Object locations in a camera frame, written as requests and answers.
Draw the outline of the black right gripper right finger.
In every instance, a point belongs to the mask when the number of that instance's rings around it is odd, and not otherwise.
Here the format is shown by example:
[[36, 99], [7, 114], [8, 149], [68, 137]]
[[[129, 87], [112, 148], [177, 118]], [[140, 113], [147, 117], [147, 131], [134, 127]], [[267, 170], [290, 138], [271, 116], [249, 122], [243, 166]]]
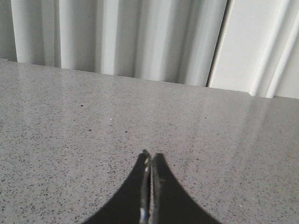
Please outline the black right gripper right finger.
[[198, 206], [171, 172], [163, 154], [152, 159], [154, 224], [218, 224]]

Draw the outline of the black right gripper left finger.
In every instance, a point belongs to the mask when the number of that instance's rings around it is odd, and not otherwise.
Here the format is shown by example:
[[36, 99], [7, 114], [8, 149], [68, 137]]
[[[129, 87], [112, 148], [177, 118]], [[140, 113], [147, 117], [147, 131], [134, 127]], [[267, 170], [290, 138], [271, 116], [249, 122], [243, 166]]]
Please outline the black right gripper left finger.
[[150, 217], [151, 156], [143, 150], [130, 174], [85, 224], [147, 224]]

